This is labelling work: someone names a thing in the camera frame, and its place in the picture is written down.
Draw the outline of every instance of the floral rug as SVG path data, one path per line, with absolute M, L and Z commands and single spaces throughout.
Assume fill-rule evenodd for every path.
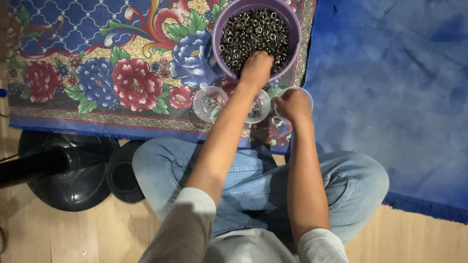
M 284 0 L 301 21 L 294 66 L 270 97 L 301 84 L 315 0 Z M 228 0 L 11 0 L 10 126 L 122 139 L 198 142 L 211 124 L 193 112 L 200 86 L 228 94 L 236 83 L 216 64 L 214 24 Z M 239 147 L 286 153 L 291 127 L 271 111 L 246 125 Z

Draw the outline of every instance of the jeans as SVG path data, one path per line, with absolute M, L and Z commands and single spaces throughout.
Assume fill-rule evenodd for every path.
M 148 203 L 164 220 L 187 182 L 201 145 L 157 138 L 133 156 L 133 171 Z M 331 231 L 343 243 L 375 213 L 388 190 L 388 175 L 374 159 L 356 152 L 319 156 L 329 204 Z M 237 151 L 227 174 L 212 225 L 212 237 L 240 229 L 264 228 L 292 242 L 286 189 L 289 164 L 278 167 L 264 146 Z

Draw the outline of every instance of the wooden floor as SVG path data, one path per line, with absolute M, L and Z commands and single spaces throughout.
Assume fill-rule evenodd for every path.
M 0 120 L 0 158 L 17 152 L 20 131 L 7 122 Z M 134 263 L 160 221 L 146 201 L 128 205 L 113 196 L 87 211 L 58 211 L 22 184 L 0 190 L 0 225 L 2 263 Z M 351 263 L 465 263 L 468 226 L 382 206 L 345 246 Z

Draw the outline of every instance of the rug fringe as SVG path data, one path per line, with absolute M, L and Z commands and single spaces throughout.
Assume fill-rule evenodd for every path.
M 444 219 L 468 225 L 468 210 L 466 209 L 408 197 L 392 192 L 387 193 L 382 204 L 389 205 L 393 209 L 419 213 L 437 219 Z

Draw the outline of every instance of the blue rug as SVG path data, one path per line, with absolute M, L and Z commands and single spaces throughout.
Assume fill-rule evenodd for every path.
M 468 223 L 468 1 L 320 0 L 304 87 L 325 152 L 390 177 L 384 204 Z

